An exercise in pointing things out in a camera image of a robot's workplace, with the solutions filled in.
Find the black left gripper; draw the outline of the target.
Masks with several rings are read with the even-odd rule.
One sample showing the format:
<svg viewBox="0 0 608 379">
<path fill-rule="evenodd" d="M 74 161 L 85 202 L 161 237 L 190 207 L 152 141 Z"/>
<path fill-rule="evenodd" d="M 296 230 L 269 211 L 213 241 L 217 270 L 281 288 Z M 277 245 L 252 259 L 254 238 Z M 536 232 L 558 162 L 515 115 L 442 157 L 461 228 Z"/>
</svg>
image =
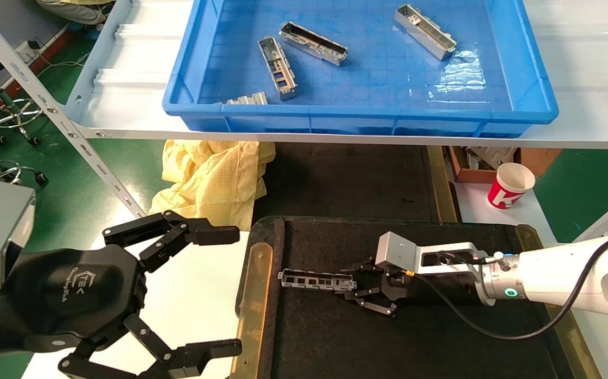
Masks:
<svg viewBox="0 0 608 379">
<path fill-rule="evenodd" d="M 102 235 L 106 247 L 27 254 L 15 264 L 4 288 L 24 324 L 24 350 L 50 353 L 78 346 L 58 363 L 70 378 L 197 377 L 210 360 L 241 355 L 236 338 L 172 350 L 136 315 L 147 292 L 143 271 L 154 273 L 188 245 L 239 242 L 238 226 L 213 226 L 207 218 L 164 211 L 111 226 Z M 138 259 L 124 249 L 152 239 Z M 127 330 L 155 358 L 147 370 L 134 374 L 90 361 Z"/>
</svg>

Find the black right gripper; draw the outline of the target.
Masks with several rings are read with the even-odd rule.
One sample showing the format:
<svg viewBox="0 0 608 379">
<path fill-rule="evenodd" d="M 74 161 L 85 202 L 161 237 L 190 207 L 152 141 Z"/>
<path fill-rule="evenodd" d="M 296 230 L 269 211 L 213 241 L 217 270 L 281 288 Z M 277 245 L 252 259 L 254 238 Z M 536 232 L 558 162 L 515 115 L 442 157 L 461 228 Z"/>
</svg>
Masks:
<svg viewBox="0 0 608 379">
<path fill-rule="evenodd" d="M 345 300 L 359 307 L 378 312 L 386 317 L 395 316 L 398 306 L 435 306 L 445 305 L 435 290 L 414 277 L 400 274 L 386 276 L 386 272 L 373 262 L 357 262 L 342 269 L 349 274 L 357 287 L 380 287 L 380 290 L 359 290 L 345 293 Z M 457 306 L 479 306 L 481 300 L 471 274 L 434 274 L 425 276 L 446 297 Z"/>
</svg>

